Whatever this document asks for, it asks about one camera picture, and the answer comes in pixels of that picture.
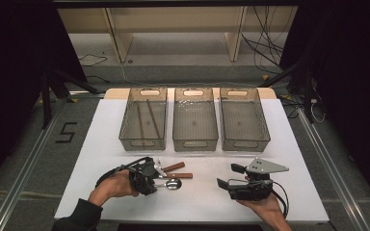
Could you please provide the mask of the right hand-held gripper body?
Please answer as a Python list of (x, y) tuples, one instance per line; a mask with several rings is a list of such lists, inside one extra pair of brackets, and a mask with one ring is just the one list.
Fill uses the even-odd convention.
[(266, 199), (273, 190), (274, 181), (270, 174), (275, 172), (288, 171), (285, 167), (261, 158), (254, 158), (253, 161), (245, 166), (248, 176), (248, 183), (245, 185), (230, 185), (228, 192), (231, 199), (260, 201)]

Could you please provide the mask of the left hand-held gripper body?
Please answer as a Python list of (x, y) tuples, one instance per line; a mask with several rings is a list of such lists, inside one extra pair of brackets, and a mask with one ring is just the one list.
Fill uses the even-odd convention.
[(149, 195), (157, 191), (154, 180), (163, 178), (166, 173), (160, 162), (151, 157), (143, 157), (128, 165), (131, 186), (140, 194)]

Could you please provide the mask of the wooden-handled table knife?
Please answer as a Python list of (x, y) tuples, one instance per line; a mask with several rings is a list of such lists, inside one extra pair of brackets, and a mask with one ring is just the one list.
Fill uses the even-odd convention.
[(162, 170), (164, 172), (171, 172), (171, 171), (174, 171), (174, 170), (177, 170), (177, 169), (180, 169), (182, 167), (185, 167), (185, 163), (184, 162), (180, 162), (180, 163), (177, 163), (177, 164), (174, 164), (174, 165), (171, 165), (171, 166), (168, 166), (168, 167), (163, 167)]

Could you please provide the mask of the shiny metal spoon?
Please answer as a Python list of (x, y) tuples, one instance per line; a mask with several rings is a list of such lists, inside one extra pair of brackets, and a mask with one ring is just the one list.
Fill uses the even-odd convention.
[(175, 191), (182, 187), (182, 181), (178, 178), (169, 179), (166, 183), (155, 185), (155, 188), (164, 187), (168, 190)]

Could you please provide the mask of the wooden-handled metal fork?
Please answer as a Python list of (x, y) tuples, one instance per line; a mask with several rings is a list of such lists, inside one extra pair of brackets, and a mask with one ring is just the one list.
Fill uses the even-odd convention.
[(159, 178), (192, 179), (193, 176), (193, 173), (166, 173), (165, 175), (160, 175)]

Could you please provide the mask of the smoky transparent plastic bin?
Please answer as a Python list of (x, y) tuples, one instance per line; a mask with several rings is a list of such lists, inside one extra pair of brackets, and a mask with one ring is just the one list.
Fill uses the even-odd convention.
[(218, 139), (213, 90), (175, 89), (172, 125), (174, 150), (215, 151)]
[[(168, 112), (166, 88), (133, 88), (130, 90), (119, 131), (119, 140), (126, 151), (161, 151), (166, 149), (166, 122)], [(146, 100), (150, 101), (162, 139), (158, 139)], [(144, 142), (141, 139), (137, 102), (141, 105)]]
[(222, 150), (263, 152), (271, 140), (259, 91), (220, 89)]

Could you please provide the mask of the person's right hand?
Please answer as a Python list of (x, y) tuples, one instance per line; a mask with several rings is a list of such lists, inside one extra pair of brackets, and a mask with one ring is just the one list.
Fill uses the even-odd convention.
[(278, 199), (272, 193), (266, 199), (260, 201), (238, 200), (238, 203), (253, 210), (263, 221), (269, 224), (284, 220)]

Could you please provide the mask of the person's left hand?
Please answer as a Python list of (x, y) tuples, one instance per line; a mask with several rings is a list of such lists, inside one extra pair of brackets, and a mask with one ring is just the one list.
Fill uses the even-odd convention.
[(129, 180), (129, 171), (122, 170), (104, 179), (91, 193), (88, 201), (101, 207), (112, 197), (138, 196)]

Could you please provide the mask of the white table cover sheet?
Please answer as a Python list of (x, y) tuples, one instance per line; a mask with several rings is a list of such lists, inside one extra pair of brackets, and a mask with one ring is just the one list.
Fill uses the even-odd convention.
[[(72, 213), (77, 200), (86, 198), (97, 179), (108, 170), (133, 162), (145, 154), (127, 152), (119, 141), (119, 129), (126, 102), (103, 99), (98, 103), (92, 124), (67, 183), (55, 214), (63, 218)], [(292, 223), (325, 223), (327, 212), (317, 193), (298, 147), (285, 112), (277, 99), (262, 101), (271, 141), (258, 156), (289, 168), (287, 172), (273, 173), (277, 182), (275, 191), (289, 200), (287, 220)], [(241, 179), (242, 174), (230, 169), (232, 163), (246, 166), (254, 153), (214, 152), (176, 153), (172, 146), (172, 127), (167, 126), (167, 147), (152, 152), (161, 164), (170, 166), (183, 162), (183, 172), (193, 177), (183, 181), (182, 188), (170, 191), (160, 188), (151, 195), (112, 198), (103, 206), (102, 218), (128, 223), (255, 223), (255, 214), (229, 197), (217, 185), (218, 179)]]

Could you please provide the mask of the black tripod stand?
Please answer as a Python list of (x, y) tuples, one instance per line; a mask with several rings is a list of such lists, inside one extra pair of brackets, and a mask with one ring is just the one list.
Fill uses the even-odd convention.
[(49, 125), (52, 119), (50, 91), (52, 90), (59, 99), (67, 99), (70, 96), (70, 91), (66, 88), (65, 82), (70, 82), (71, 84), (93, 94), (101, 93), (100, 90), (89, 85), (86, 80), (79, 80), (59, 68), (47, 68), (40, 78), (40, 93), (43, 106), (43, 129)]
[(281, 81), (287, 76), (291, 76), (288, 84), (288, 91), (290, 93), (298, 93), (300, 90), (304, 92), (304, 115), (310, 123), (314, 122), (311, 112), (311, 76), (310, 76), (310, 58), (308, 55), (302, 55), (299, 60), (290, 67), (277, 74), (274, 78), (260, 84), (260, 88), (269, 88), (273, 84)]

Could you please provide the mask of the dark curtain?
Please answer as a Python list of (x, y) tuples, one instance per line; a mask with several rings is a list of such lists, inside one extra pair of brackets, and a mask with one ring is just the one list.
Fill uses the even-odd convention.
[(86, 80), (53, 0), (0, 0), (0, 166), (52, 69)]
[(370, 0), (302, 0), (281, 65), (296, 62), (332, 9), (327, 45), (310, 68), (327, 116), (370, 186)]

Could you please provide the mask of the light wooden shelf unit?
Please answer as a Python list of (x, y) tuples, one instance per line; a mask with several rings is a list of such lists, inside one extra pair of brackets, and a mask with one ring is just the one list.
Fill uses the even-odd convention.
[(135, 33), (222, 33), (229, 58), (238, 58), (244, 32), (290, 30), (296, 7), (157, 7), (59, 9), (70, 34), (107, 34), (118, 62), (126, 60)]

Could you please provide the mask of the aluminium floor rail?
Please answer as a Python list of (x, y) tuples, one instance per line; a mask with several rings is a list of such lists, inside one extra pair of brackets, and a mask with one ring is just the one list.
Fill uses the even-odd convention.
[(40, 158), (42, 150), (50, 137), (61, 110), (61, 106), (55, 108), (52, 119), (48, 122), (47, 126), (40, 131), (38, 139), (35, 142), (33, 149), (30, 151), (22, 169), (16, 175), (13, 185), (10, 190), (5, 193), (3, 202), (0, 205), (0, 231), (4, 230), (9, 218), (11, 217), (13, 209)]
[(356, 202), (349, 187), (344, 181), (336, 164), (334, 163), (329, 151), (322, 141), (315, 126), (311, 124), (304, 115), (302, 110), (298, 110), (300, 121), (309, 136), (316, 153), (337, 193), (350, 221), (356, 231), (370, 231), (370, 225), (366, 220), (366, 216), (362, 213), (360, 206)]

